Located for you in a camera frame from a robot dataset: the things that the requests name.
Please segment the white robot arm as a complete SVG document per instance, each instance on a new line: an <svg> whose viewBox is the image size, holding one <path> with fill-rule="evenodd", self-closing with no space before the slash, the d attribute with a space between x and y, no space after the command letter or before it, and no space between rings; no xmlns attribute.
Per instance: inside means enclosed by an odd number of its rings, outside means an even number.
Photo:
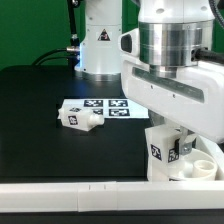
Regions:
<svg viewBox="0 0 224 224"><path fill-rule="evenodd" d="M213 52L220 0L132 0L138 27L122 34L121 80L127 98L182 128L224 142L224 55Z"/></svg>

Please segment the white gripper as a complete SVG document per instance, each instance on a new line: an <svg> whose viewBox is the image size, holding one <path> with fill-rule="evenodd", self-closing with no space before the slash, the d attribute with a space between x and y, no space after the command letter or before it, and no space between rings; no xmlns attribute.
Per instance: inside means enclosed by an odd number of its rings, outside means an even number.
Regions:
<svg viewBox="0 0 224 224"><path fill-rule="evenodd" d="M218 144L224 142L224 66L200 61L179 68L174 78L160 78L139 60L137 28L121 35L119 41L129 41L132 46L131 51L121 50L125 96L185 127L175 141L179 155L191 153L195 133Z"/></svg>

